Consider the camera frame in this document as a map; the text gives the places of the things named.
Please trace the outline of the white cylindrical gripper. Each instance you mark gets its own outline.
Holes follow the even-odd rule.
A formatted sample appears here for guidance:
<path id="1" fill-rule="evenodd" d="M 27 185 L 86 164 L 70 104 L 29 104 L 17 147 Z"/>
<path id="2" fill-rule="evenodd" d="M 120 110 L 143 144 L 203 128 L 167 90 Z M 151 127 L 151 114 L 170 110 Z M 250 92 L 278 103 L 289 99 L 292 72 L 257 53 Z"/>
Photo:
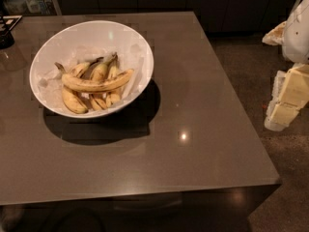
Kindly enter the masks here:
<path id="1" fill-rule="evenodd" d="M 274 78 L 265 118 L 265 127 L 271 131 L 287 128 L 309 102 L 309 0 L 302 0 L 289 15 L 282 53 L 288 60 L 303 64 L 278 71 Z"/>

